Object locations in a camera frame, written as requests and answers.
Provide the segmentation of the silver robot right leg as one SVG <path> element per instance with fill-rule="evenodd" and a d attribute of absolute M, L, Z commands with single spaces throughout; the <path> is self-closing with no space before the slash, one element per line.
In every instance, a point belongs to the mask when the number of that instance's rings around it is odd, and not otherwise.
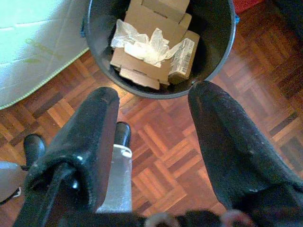
<path fill-rule="evenodd" d="M 106 197 L 96 213 L 127 213 L 132 211 L 131 128 L 125 122 L 116 124 L 112 162 Z"/>

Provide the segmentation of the cardboard box with white label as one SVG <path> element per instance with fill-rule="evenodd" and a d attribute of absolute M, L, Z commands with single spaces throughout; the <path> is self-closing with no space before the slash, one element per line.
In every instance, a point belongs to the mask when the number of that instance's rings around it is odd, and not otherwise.
<path fill-rule="evenodd" d="M 178 44 L 178 50 L 171 59 L 171 69 L 168 75 L 170 84 L 179 84 L 189 79 L 195 58 L 200 35 L 187 30 L 183 40 Z"/>

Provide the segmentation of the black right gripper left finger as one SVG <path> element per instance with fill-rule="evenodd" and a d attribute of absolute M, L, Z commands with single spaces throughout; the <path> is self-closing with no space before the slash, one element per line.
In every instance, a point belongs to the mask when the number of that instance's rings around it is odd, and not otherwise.
<path fill-rule="evenodd" d="M 105 200 L 119 96 L 91 92 L 30 167 L 13 227 L 56 226 L 65 213 L 94 213 Z"/>

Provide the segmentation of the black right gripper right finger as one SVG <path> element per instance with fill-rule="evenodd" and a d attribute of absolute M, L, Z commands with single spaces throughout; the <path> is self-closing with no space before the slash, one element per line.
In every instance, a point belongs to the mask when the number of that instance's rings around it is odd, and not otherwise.
<path fill-rule="evenodd" d="M 242 106 L 218 85 L 195 83 L 188 103 L 218 201 L 258 227 L 303 227 L 303 179 L 276 152 Z"/>

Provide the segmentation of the flat cardboard piece with flaps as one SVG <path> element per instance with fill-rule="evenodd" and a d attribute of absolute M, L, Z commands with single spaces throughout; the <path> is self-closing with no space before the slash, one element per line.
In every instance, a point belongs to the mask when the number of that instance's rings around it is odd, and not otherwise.
<path fill-rule="evenodd" d="M 137 85 L 156 90 L 160 89 L 160 84 L 169 85 L 170 60 L 156 67 L 125 53 L 122 48 L 116 48 L 110 64 L 119 69 L 119 76 Z"/>

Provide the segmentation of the large flattened cardboard box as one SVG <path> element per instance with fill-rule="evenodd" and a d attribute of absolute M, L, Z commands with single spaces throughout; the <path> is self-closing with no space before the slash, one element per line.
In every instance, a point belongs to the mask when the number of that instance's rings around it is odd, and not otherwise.
<path fill-rule="evenodd" d="M 159 28 L 165 36 L 182 36 L 192 19 L 188 5 L 189 0 L 131 0 L 124 21 L 139 33 L 150 35 Z"/>

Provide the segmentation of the white quilted mattress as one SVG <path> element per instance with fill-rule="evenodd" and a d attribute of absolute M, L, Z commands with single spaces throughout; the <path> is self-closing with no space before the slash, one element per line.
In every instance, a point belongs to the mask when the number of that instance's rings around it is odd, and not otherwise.
<path fill-rule="evenodd" d="M 0 110 L 38 90 L 88 50 L 89 0 L 0 0 Z"/>

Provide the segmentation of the black round trash bin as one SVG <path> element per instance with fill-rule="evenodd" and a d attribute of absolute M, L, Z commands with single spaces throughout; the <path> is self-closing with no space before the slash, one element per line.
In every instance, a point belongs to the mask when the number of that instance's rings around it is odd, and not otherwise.
<path fill-rule="evenodd" d="M 189 29 L 200 35 L 200 39 L 189 79 L 158 91 L 120 77 L 110 65 L 113 51 L 109 45 L 116 21 L 125 17 L 129 4 L 130 0 L 89 0 L 84 17 L 84 31 L 92 56 L 115 84 L 144 98 L 170 99 L 187 95 L 194 83 L 211 80 L 218 74 L 235 37 L 236 14 L 232 0 L 190 0 L 186 10 L 192 15 Z"/>

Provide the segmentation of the white crumpled plastic wrap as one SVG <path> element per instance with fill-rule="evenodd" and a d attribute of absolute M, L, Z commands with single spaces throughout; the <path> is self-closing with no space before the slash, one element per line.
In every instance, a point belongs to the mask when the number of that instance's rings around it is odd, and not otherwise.
<path fill-rule="evenodd" d="M 131 24 L 119 19 L 110 46 L 159 68 L 164 60 L 173 57 L 181 43 L 170 48 L 169 40 L 163 37 L 161 29 L 156 28 L 151 37 L 148 37 L 146 34 L 140 34 Z"/>

